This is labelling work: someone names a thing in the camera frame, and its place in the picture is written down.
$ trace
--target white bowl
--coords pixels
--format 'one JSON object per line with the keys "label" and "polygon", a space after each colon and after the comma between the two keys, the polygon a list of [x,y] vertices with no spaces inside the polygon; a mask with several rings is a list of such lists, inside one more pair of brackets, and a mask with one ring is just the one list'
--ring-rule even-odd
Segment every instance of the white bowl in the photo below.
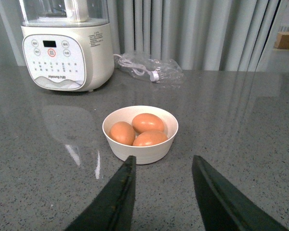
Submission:
{"label": "white bowl", "polygon": [[[152,146],[135,147],[118,143],[108,136],[110,128],[115,123],[125,121],[131,124],[133,118],[141,113],[151,113],[161,118],[165,124],[164,132],[166,133],[168,140]],[[138,165],[151,164],[163,158],[169,151],[178,128],[178,121],[172,114],[163,109],[151,106],[124,107],[112,112],[103,121],[103,132],[113,153],[123,161],[130,155],[133,155],[136,157],[136,164]]]}

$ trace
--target control panel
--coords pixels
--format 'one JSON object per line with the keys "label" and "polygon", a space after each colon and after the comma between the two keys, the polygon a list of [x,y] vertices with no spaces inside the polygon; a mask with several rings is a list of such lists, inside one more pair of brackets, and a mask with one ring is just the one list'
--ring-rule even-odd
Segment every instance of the control panel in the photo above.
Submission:
{"label": "control panel", "polygon": [[30,35],[23,41],[33,80],[43,88],[76,90],[86,80],[85,60],[78,42],[63,35]]}

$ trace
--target digital display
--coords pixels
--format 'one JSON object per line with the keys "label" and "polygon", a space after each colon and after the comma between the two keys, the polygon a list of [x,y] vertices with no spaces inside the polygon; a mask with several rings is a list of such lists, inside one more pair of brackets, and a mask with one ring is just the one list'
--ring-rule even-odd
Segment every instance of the digital display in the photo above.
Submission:
{"label": "digital display", "polygon": [[45,41],[43,40],[44,47],[57,47],[56,41]]}

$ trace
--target gray curtain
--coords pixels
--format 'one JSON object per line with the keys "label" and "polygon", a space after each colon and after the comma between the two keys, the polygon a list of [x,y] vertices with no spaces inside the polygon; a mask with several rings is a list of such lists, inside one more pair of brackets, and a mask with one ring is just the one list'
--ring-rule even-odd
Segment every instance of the gray curtain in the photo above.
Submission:
{"label": "gray curtain", "polygon": [[[145,51],[182,69],[262,71],[287,0],[107,3],[114,53]],[[18,4],[0,0],[0,65],[25,65]]]}

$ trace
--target egg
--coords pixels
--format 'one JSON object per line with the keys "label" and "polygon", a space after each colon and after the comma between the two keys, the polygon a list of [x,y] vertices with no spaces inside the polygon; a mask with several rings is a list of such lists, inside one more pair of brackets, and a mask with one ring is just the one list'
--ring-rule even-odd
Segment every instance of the egg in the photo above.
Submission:
{"label": "egg", "polygon": [[137,136],[133,142],[133,146],[152,146],[155,144],[163,143],[167,139],[168,137],[164,132],[158,130],[145,131]]}
{"label": "egg", "polygon": [[136,134],[133,127],[129,123],[119,121],[111,127],[108,135],[116,142],[125,145],[132,145]]}
{"label": "egg", "polygon": [[141,134],[145,131],[158,130],[163,132],[164,122],[156,115],[151,113],[141,113],[134,117],[131,122],[134,130]]}

